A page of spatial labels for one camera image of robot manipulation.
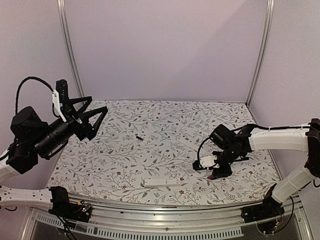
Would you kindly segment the white remote control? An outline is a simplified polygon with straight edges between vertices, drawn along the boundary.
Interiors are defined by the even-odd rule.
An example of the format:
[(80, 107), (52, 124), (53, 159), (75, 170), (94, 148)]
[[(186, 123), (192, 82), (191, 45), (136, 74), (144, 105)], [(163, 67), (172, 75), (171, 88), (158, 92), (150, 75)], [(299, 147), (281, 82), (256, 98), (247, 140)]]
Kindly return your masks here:
[(179, 186), (180, 180), (176, 178), (154, 178), (144, 179), (142, 185), (145, 188), (156, 188), (156, 187), (175, 187)]

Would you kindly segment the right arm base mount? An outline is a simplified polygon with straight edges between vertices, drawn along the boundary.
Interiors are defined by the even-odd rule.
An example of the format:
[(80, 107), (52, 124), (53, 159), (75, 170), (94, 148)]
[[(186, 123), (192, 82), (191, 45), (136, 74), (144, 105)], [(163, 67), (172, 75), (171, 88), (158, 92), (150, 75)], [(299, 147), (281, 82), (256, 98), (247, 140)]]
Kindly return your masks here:
[(257, 224), (257, 229), (264, 235), (274, 234), (280, 224), (280, 220), (285, 213), (282, 203), (272, 198), (272, 189), (270, 189), (262, 203), (243, 207), (241, 209), (241, 217), (245, 223), (257, 222), (273, 218), (273, 220), (265, 221)]

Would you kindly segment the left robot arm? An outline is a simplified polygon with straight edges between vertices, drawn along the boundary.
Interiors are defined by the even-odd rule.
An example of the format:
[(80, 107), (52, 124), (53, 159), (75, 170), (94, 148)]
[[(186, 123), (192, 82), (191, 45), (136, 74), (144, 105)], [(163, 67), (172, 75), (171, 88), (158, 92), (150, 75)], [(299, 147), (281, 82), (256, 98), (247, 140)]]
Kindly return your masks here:
[[(38, 159), (50, 160), (61, 151), (72, 135), (79, 140), (92, 140), (108, 113), (103, 106), (90, 111), (87, 107), (92, 97), (62, 100), (52, 95), (53, 109), (58, 112), (57, 119), (48, 124), (42, 121), (31, 106), (20, 110), (11, 121), (10, 129), (14, 134), (13, 143), (0, 157), (0, 180), (22, 175), (38, 164)], [(63, 217), (73, 213), (89, 211), (82, 202), (71, 203), (64, 187), (56, 186), (39, 190), (38, 193), (27, 189), (0, 188), (1, 207), (25, 205), (59, 212)]]

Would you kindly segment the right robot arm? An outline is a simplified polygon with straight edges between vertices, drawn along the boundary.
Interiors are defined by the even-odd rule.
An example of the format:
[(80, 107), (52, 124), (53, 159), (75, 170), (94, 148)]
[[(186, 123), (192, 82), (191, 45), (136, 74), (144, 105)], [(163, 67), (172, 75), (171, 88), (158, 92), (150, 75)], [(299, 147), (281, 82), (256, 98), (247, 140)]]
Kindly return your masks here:
[(278, 210), (278, 204), (302, 190), (320, 176), (320, 120), (298, 126), (262, 127), (247, 124), (238, 132), (218, 125), (209, 139), (222, 150), (217, 157), (219, 167), (225, 167), (239, 157), (262, 150), (292, 150), (307, 153), (306, 163), (294, 169), (287, 177), (273, 185), (259, 206), (262, 218), (269, 218)]

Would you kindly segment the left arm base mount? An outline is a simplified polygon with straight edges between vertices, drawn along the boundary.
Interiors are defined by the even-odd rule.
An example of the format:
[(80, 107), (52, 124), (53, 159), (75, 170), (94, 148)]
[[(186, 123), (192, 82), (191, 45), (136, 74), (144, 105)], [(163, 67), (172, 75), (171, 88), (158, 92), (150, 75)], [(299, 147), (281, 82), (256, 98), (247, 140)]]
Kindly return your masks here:
[(78, 222), (88, 223), (92, 214), (92, 205), (89, 202), (81, 200), (72, 203), (69, 199), (67, 190), (61, 186), (53, 186), (49, 188), (52, 198), (51, 209), (48, 213), (67, 220), (75, 220)]

